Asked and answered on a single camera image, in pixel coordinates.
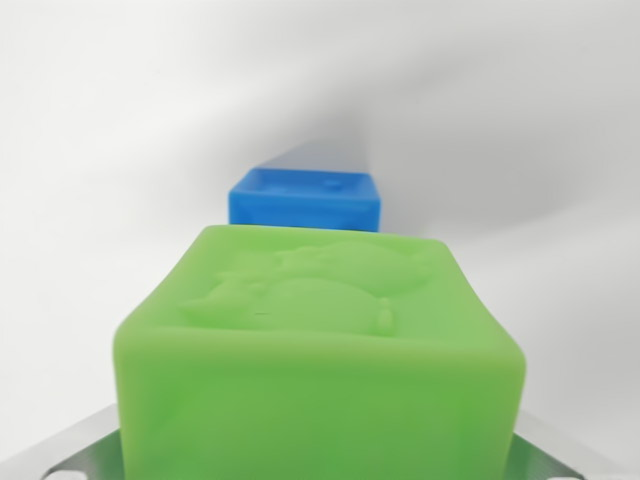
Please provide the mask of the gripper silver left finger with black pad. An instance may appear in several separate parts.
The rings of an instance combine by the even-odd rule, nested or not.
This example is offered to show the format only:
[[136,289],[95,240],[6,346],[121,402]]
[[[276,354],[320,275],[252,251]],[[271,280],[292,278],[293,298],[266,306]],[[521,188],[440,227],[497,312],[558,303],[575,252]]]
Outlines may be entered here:
[[2,479],[123,479],[116,405],[1,463]]

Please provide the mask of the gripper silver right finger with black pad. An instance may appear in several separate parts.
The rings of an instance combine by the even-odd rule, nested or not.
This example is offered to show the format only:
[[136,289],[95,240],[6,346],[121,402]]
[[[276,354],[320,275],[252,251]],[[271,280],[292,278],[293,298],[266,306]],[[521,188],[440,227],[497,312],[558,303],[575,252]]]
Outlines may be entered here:
[[638,479],[579,441],[522,410],[508,458],[509,479]]

